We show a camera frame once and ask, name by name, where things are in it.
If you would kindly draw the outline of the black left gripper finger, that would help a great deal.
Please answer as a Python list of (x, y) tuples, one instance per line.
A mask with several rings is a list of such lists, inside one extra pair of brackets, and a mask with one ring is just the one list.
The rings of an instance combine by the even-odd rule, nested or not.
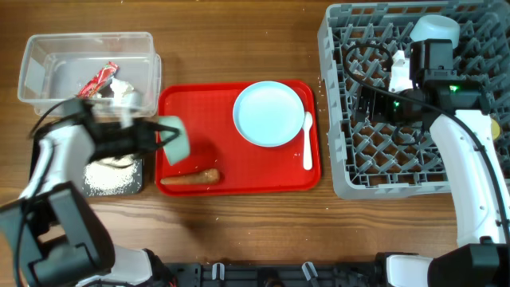
[(163, 148), (173, 140), (177, 139), (178, 137), (179, 137), (178, 133), (171, 133), (168, 135), (159, 133), (156, 135), (155, 148)]
[(164, 124), (151, 123), (151, 128), (156, 132), (173, 132), (179, 134), (180, 131), (178, 128), (174, 128), (171, 126), (167, 126)]

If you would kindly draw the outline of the green bowl with rice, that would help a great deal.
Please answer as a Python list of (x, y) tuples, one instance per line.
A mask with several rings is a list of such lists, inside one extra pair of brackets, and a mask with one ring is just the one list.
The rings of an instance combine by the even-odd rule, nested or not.
[[(179, 137), (163, 147), (163, 150), (170, 165), (175, 165), (176, 163), (183, 161), (190, 155), (190, 142), (184, 123), (177, 116), (160, 116), (159, 124), (164, 124), (179, 129)], [(160, 133), (168, 135), (173, 132)]]

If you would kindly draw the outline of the white tissue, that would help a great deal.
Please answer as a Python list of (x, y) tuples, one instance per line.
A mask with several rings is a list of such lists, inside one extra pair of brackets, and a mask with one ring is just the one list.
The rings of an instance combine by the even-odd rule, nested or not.
[(118, 80), (115, 77), (112, 78), (109, 88), (112, 90), (114, 98), (123, 97), (135, 91), (134, 87), (129, 82)]

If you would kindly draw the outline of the red snack wrapper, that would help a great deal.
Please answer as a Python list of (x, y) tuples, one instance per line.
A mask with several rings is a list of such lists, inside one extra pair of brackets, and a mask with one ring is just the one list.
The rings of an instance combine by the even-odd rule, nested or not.
[(77, 93), (78, 98), (93, 98), (102, 88), (107, 86), (120, 67), (109, 61), (100, 71)]

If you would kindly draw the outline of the white plastic spoon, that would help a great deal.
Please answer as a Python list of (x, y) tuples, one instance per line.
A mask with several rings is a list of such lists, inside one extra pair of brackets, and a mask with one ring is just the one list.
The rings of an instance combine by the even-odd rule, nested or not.
[(312, 148), (310, 140), (312, 124), (312, 114), (310, 112), (306, 112), (304, 114), (304, 122), (302, 126), (302, 130), (304, 132), (303, 168), (306, 171), (310, 171), (312, 169)]

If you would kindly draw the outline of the light blue plate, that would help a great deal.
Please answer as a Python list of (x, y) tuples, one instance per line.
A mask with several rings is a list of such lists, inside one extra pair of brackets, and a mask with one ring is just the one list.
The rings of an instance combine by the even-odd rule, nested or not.
[(241, 137), (259, 147), (279, 147), (292, 141), (304, 116), (297, 92), (276, 81), (249, 85), (233, 104), (234, 127)]

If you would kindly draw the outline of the light blue bowl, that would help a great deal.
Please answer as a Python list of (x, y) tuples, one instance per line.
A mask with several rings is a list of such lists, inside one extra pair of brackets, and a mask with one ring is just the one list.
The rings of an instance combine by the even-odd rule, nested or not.
[(426, 15), (418, 19), (410, 33), (412, 41), (427, 39), (450, 40), (454, 46), (458, 45), (460, 25), (451, 18), (441, 15)]

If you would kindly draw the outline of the yellow plastic cup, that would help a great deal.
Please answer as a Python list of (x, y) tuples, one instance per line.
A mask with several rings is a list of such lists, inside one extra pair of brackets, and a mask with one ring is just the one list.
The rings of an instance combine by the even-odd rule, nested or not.
[(495, 119), (491, 119), (491, 135), (492, 135), (492, 140), (493, 141), (496, 141), (500, 136), (501, 136), (501, 127), (500, 127), (500, 124), (495, 120)]

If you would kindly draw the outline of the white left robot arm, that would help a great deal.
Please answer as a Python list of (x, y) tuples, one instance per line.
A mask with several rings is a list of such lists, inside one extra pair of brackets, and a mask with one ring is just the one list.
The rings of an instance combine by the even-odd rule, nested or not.
[(100, 159), (163, 149), (171, 163), (190, 154), (183, 122), (124, 112), (100, 122), (89, 100), (59, 103), (63, 116), (29, 133), (39, 155), (27, 187), (1, 208), (17, 286), (176, 286), (177, 277), (149, 249), (115, 245), (82, 194), (84, 170)]

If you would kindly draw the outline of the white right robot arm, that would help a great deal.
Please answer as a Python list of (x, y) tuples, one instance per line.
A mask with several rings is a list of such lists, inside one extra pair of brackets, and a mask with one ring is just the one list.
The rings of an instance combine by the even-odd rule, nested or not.
[(392, 254), (383, 259), (389, 286), (507, 286), (509, 193), (496, 155), (492, 118), (483, 85), (461, 80), (453, 43), (427, 39), (411, 46), (399, 76), (394, 55), (383, 68), (398, 88), (360, 84), (355, 117), (398, 126), (422, 123), (444, 164), (457, 218), (457, 249), (438, 258)]

